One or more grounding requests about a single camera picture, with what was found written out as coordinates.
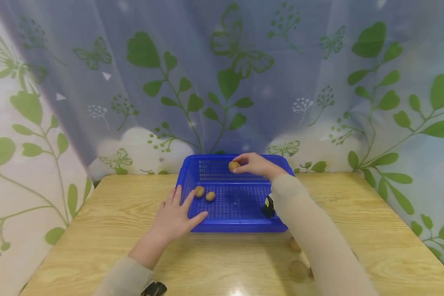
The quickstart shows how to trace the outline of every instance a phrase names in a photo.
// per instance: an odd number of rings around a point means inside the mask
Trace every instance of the curtain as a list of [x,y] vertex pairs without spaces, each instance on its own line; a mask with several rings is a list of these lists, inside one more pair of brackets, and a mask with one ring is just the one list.
[[249,151],[362,174],[444,263],[444,0],[0,1],[0,292],[59,239],[86,172]]

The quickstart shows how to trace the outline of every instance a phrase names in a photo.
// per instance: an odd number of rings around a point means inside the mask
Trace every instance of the sleeve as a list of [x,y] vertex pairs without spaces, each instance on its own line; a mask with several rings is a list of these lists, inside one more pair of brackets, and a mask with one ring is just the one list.
[[295,177],[284,174],[271,185],[276,214],[310,262],[323,296],[378,296],[349,244],[327,213]]
[[93,296],[140,296],[151,284],[153,272],[129,257],[110,270]]

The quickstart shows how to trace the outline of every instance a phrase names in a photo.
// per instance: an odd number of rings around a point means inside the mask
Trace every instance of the white flower pattern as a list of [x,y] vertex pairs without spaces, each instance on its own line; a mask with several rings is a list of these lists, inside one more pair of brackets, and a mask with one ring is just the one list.
[[107,119],[105,118],[105,113],[107,112],[107,108],[103,108],[102,106],[95,106],[95,105],[88,105],[88,111],[92,118],[103,118],[105,121],[105,124],[107,125],[107,130],[110,131],[109,123],[107,122]]
[[314,101],[309,99],[304,99],[303,97],[301,99],[297,98],[296,101],[293,103],[293,112],[300,113],[301,115],[301,121],[299,122],[299,125],[303,123],[304,116],[306,115],[307,109],[309,109],[310,106],[314,104]]

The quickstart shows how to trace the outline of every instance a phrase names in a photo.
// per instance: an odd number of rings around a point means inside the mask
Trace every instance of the black wristwatch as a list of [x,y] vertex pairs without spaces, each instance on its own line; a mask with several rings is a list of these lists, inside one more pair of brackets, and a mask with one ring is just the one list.
[[153,282],[141,293],[141,296],[163,296],[167,290],[163,283]]

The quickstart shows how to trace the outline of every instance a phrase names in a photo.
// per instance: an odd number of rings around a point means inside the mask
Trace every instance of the table surface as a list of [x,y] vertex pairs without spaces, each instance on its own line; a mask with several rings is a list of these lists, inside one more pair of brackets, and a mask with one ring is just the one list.
[[[298,174],[359,257],[380,295],[444,295],[444,266],[355,173]],[[23,296],[89,296],[148,230],[177,175],[105,177]],[[289,233],[188,234],[155,269],[166,295],[318,295],[289,273]]]

